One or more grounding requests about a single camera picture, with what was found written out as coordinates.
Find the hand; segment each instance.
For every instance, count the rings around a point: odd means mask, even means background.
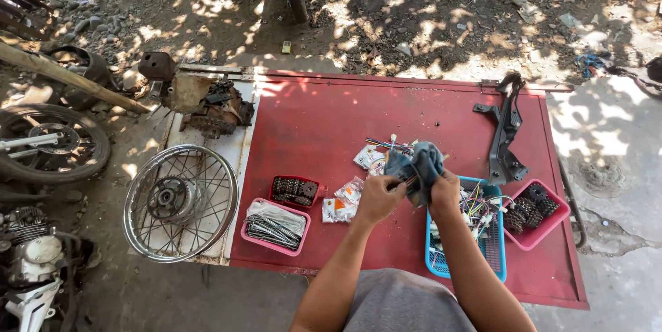
[[[432,203],[430,204],[430,217],[441,218],[457,213],[459,211],[459,178],[457,175],[443,171],[432,185]]]
[[[392,175],[377,175],[368,178],[363,185],[361,201],[352,222],[365,223],[372,227],[387,218],[407,193],[407,185]]]

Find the small yellow box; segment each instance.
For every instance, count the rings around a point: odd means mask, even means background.
[[[283,54],[289,54],[291,52],[291,49],[292,49],[292,42],[283,41],[283,49],[281,50],[281,52]]]

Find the chrome wheel rim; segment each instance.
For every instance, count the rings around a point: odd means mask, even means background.
[[[150,194],[159,193],[161,203],[168,200],[163,199],[163,188],[154,186],[175,178],[186,183],[186,189],[177,192],[186,190],[190,203],[185,211],[155,214],[164,207],[155,205]],[[206,147],[182,144],[154,155],[131,181],[122,226],[138,254],[154,262],[179,262],[213,247],[227,232],[236,209],[237,180],[227,160]]]

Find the rusty engine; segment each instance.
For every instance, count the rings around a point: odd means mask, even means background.
[[[218,139],[251,125],[254,103],[242,100],[228,74],[175,72],[175,61],[164,52],[145,52],[138,72],[152,82],[149,97],[184,114],[180,130],[190,124],[205,138]]]

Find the black plastic bracket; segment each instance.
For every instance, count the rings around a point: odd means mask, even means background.
[[[515,140],[517,130],[522,126],[517,98],[524,84],[520,74],[509,74],[496,87],[497,91],[504,94],[502,109],[496,105],[489,106],[480,103],[476,103],[473,107],[474,112],[489,113],[496,121],[496,132],[489,152],[489,185],[504,185],[513,181],[521,181],[529,171],[529,168],[522,165],[508,150],[510,144]]]

